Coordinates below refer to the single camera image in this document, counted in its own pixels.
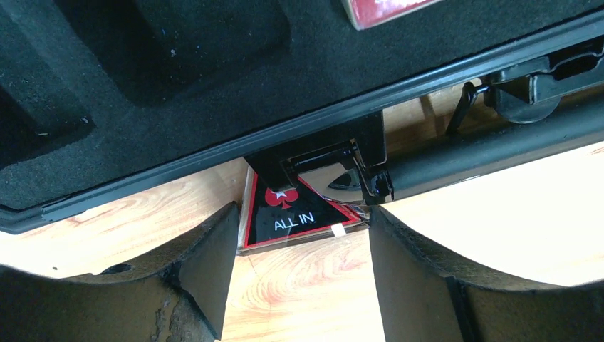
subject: black carrying case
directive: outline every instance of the black carrying case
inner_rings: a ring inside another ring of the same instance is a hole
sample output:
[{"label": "black carrying case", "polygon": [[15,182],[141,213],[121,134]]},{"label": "black carrying case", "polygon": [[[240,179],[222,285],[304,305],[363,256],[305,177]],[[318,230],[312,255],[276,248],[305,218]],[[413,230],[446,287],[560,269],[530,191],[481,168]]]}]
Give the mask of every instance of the black carrying case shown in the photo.
[{"label": "black carrying case", "polygon": [[18,234],[604,35],[604,1],[0,5],[0,230]]}]

